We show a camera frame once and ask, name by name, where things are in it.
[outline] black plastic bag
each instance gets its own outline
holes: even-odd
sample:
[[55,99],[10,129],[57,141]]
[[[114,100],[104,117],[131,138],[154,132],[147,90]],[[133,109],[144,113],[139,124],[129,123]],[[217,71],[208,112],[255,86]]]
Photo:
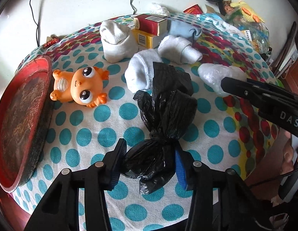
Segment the black plastic bag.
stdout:
[[150,131],[150,139],[132,147],[125,155],[121,174],[139,181],[139,193],[150,194],[163,187],[175,174],[174,144],[192,123],[197,100],[188,73],[171,65],[153,63],[152,96],[137,91],[142,121]]

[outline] white wall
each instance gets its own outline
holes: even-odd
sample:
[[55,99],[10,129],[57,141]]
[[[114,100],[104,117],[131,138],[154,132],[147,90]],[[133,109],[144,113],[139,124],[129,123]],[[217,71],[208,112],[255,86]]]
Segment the white wall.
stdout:
[[[293,21],[298,23],[297,14],[287,0],[244,1],[266,21],[273,59],[276,58]],[[181,12],[196,3],[205,12],[205,4],[209,4],[205,0],[134,0],[133,4],[138,13],[147,13],[151,2],[167,7],[170,12]],[[41,3],[40,44],[51,34],[67,35],[88,24],[133,13],[129,0],[32,0],[35,18]],[[11,0],[0,16],[0,96],[18,64],[36,47],[35,33],[29,0]]]

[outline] yellow stuffed toy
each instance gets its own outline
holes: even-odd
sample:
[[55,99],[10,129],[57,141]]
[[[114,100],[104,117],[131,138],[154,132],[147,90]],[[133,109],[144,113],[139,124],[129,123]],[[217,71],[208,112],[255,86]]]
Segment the yellow stuffed toy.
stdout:
[[247,3],[243,1],[240,1],[238,3],[230,3],[230,7],[240,7],[244,19],[248,22],[265,22]]

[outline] red box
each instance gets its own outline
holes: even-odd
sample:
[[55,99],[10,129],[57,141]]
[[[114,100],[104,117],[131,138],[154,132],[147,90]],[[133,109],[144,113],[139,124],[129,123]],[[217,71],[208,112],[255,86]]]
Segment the red box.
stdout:
[[167,31],[167,19],[155,15],[141,14],[134,17],[135,29],[150,33],[155,36]]

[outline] black cable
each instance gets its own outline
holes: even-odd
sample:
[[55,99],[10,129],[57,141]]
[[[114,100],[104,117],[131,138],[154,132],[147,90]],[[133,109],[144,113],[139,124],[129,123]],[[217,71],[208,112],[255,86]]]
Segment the black cable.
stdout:
[[134,5],[132,4],[132,0],[130,0],[130,5],[132,7],[132,9],[134,10],[133,15],[136,14],[137,9],[134,7]]
[[[31,14],[32,14],[32,16],[33,16],[33,8],[32,8],[32,6],[31,6],[31,0],[29,0],[29,6],[30,6],[30,9],[31,9]],[[38,41],[38,29],[39,29],[39,24],[36,23],[36,20],[34,19],[34,16],[33,16],[33,21],[34,21],[34,23],[35,23],[36,26],[37,26],[37,29],[36,29],[36,41],[37,41],[37,46],[39,47],[39,46],[40,46],[40,45],[39,45],[39,41]]]
[[283,177],[286,177],[286,176],[290,176],[290,175],[296,173],[297,171],[298,171],[298,168],[295,169],[295,170],[293,170],[293,171],[291,171],[291,172],[285,173],[283,175],[278,175],[276,177],[273,177],[273,178],[270,178],[270,179],[266,179],[266,180],[257,182],[255,184],[252,184],[252,185],[249,186],[249,188],[253,188],[253,187],[259,186],[259,185],[261,185],[263,183],[267,183],[267,182],[270,182],[270,181],[273,181],[273,180],[277,180],[277,179],[280,179],[280,178],[283,178]]

